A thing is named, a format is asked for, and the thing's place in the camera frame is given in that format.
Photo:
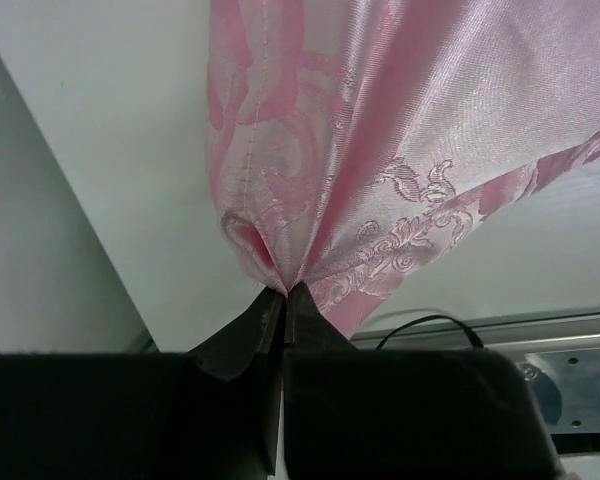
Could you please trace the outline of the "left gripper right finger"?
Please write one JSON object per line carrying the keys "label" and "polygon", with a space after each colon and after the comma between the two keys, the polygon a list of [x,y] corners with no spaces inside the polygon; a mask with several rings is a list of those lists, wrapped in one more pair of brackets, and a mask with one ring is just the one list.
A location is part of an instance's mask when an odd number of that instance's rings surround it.
{"label": "left gripper right finger", "polygon": [[320,313],[304,282],[295,285],[286,300],[284,344],[296,350],[355,350]]}

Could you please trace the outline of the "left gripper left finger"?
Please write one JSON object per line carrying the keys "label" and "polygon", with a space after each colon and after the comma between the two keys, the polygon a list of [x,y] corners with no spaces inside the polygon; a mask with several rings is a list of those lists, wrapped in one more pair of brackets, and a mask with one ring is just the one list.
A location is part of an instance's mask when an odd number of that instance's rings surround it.
{"label": "left gripper left finger", "polygon": [[188,352],[196,366],[218,380],[240,377],[258,354],[268,355],[283,310],[283,296],[263,289],[249,307]]}

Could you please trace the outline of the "pink satin pillowcase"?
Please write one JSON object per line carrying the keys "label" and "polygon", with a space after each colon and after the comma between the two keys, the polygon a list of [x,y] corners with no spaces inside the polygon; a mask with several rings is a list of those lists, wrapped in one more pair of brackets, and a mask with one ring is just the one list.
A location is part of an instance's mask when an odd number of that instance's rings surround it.
{"label": "pink satin pillowcase", "polygon": [[244,271],[351,335],[600,160],[600,1],[215,1],[206,163]]}

